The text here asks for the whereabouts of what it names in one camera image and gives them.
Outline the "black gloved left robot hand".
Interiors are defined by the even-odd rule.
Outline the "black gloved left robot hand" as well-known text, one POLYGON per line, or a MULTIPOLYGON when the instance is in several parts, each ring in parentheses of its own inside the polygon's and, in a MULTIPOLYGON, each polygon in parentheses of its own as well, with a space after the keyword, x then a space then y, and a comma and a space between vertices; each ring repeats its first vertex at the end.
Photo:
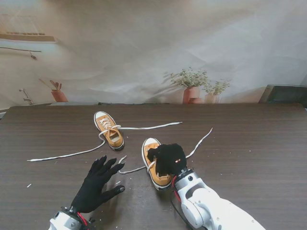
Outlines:
POLYGON ((71 203, 74 213, 90 213, 125 191, 123 185, 103 191, 104 185, 125 165, 123 163, 117 164, 116 161, 116 158, 107 160, 107 156, 103 156, 93 162, 80 190, 71 203))

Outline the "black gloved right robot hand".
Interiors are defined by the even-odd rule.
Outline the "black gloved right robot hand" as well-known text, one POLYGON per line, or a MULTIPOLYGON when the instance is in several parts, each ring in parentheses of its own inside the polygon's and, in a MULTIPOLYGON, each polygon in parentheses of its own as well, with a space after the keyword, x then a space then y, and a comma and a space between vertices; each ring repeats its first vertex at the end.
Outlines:
POLYGON ((162 144, 149 149, 148 159, 155 160, 155 170, 159 176, 179 175, 187 168, 187 159, 183 148, 178 144, 162 144))

